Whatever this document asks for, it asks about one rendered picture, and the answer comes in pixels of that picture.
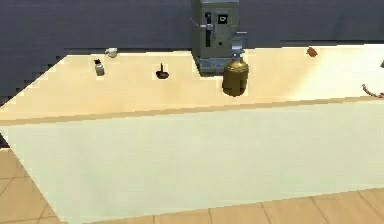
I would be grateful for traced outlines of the red striped curved object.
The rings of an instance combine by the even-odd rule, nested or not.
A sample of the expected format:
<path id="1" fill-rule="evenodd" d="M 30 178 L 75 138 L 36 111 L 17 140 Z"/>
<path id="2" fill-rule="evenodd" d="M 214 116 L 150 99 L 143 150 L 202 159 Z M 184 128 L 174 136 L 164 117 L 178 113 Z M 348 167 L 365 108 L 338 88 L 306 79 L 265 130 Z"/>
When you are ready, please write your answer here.
<path id="1" fill-rule="evenodd" d="M 369 95 L 369 96 L 371 96 L 371 97 L 375 97 L 375 98 L 384 98 L 384 92 L 381 92 L 381 93 L 374 93 L 374 92 L 372 92 L 372 91 L 370 91 L 370 90 L 368 89 L 368 87 L 366 86 L 366 84 L 362 84 L 362 89 L 363 89 L 363 91 L 364 91 L 367 95 Z"/>

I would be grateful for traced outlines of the brass spray bottle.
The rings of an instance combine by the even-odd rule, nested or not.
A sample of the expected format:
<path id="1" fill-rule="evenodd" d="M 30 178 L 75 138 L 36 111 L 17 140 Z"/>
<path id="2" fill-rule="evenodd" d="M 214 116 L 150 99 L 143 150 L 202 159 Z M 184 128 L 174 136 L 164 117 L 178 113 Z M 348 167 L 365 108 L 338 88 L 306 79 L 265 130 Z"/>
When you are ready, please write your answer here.
<path id="1" fill-rule="evenodd" d="M 248 75 L 249 65 L 240 53 L 234 53 L 223 70 L 223 92 L 232 97 L 241 96 L 247 88 Z"/>

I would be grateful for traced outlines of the small dark ladle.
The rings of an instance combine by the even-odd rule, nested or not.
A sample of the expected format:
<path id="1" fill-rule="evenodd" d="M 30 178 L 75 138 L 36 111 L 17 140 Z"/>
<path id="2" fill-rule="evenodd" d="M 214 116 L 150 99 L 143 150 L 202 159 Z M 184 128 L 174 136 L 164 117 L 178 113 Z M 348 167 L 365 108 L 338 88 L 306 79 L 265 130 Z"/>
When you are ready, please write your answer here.
<path id="1" fill-rule="evenodd" d="M 160 69 L 156 72 L 156 76 L 158 79 L 167 79 L 169 77 L 169 73 L 164 70 L 163 64 L 160 64 Z"/>

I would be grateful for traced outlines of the grey green coffee machine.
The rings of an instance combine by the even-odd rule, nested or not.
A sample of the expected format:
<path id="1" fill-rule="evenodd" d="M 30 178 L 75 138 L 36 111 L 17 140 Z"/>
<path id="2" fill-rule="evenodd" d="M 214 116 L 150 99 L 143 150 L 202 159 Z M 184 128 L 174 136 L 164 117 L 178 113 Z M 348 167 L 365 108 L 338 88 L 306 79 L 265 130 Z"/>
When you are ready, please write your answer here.
<path id="1" fill-rule="evenodd" d="M 191 51 L 201 76 L 220 75 L 244 52 L 246 37 L 239 30 L 239 0 L 191 0 Z"/>

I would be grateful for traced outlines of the pale green kitchen counter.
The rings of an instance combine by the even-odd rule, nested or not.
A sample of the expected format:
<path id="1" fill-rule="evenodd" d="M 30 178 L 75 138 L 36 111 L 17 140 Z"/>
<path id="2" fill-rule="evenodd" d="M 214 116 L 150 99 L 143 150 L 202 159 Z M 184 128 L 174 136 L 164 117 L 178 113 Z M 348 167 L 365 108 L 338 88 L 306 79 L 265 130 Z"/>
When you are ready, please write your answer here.
<path id="1" fill-rule="evenodd" d="M 0 133 L 68 224 L 384 187 L 384 45 L 317 53 L 247 51 L 239 97 L 187 51 L 69 55 Z"/>

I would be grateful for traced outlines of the grey shaker with black cap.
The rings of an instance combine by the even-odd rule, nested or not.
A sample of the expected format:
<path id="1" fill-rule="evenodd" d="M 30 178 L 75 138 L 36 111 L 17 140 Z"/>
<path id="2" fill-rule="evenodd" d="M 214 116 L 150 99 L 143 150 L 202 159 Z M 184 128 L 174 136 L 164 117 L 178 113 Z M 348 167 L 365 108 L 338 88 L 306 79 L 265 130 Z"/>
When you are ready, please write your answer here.
<path id="1" fill-rule="evenodd" d="M 101 63 L 101 61 L 99 59 L 96 59 L 94 61 L 95 63 L 95 71 L 96 71 L 96 74 L 98 76 L 103 76 L 105 74 L 105 70 L 104 70 L 104 66 L 103 64 Z"/>

